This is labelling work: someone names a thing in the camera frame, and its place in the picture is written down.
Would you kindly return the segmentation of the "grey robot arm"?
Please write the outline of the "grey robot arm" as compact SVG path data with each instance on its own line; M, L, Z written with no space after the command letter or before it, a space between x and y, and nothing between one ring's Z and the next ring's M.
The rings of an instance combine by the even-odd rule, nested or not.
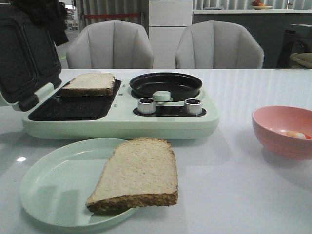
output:
M35 25L45 27L56 46L69 41L65 33L68 16L65 3L58 0L12 0L10 3L26 13Z

